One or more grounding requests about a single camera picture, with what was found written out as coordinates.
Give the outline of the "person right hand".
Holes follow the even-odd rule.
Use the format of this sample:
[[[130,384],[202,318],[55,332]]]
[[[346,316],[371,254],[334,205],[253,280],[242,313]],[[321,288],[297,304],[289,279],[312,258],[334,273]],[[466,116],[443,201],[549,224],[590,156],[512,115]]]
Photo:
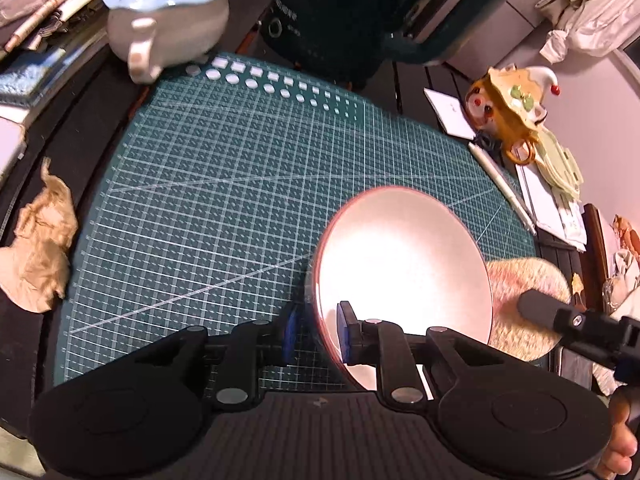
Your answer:
[[[602,479],[615,479],[631,470],[632,458],[638,450],[638,441],[627,422],[631,413],[631,398],[636,392],[635,388],[617,388],[608,402],[608,414],[612,424],[611,437],[596,468],[597,475]]]

